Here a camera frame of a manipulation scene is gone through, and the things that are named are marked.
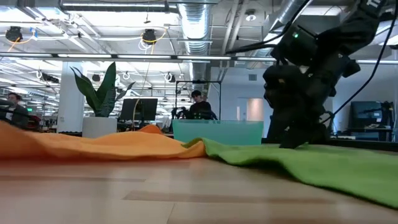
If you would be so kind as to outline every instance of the person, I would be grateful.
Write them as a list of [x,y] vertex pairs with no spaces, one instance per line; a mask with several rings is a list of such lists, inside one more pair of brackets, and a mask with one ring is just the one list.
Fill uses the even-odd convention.
[[9,93],[7,96],[7,100],[12,102],[13,105],[5,109],[16,113],[2,111],[0,112],[0,117],[7,118],[9,121],[12,121],[13,125],[19,128],[27,128],[27,124],[29,122],[29,113],[26,108],[18,104],[21,99],[22,97],[17,93]]
[[211,106],[209,102],[203,100],[201,92],[199,90],[194,90],[191,97],[195,102],[189,108],[189,112],[193,119],[211,119]]

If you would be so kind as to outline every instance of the orange cloth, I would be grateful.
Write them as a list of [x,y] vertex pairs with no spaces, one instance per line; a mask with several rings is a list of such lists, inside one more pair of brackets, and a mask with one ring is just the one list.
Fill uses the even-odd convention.
[[159,128],[153,125],[146,126],[141,131],[88,139],[64,134],[31,133],[0,122],[0,159],[184,159],[206,155],[205,145],[201,141],[189,148],[182,144],[162,135]]

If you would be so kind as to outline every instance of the table surface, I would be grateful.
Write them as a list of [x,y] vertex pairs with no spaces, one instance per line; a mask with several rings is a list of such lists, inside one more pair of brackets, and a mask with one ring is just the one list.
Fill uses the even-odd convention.
[[1,162],[1,224],[398,223],[398,212],[209,159]]

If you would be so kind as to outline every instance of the white column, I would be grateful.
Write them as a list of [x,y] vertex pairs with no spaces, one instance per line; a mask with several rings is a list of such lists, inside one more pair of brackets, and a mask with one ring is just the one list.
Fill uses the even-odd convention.
[[63,62],[61,75],[60,102],[58,108],[57,132],[81,132],[83,126],[85,97],[76,86],[75,76],[70,67],[76,67],[84,75],[80,62]]

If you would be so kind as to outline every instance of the teal plastic bin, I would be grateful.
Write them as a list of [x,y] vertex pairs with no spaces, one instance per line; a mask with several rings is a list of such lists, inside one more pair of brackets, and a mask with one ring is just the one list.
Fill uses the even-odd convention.
[[173,120],[174,139],[181,142],[207,138],[233,146],[255,146],[261,144],[263,129],[262,121]]

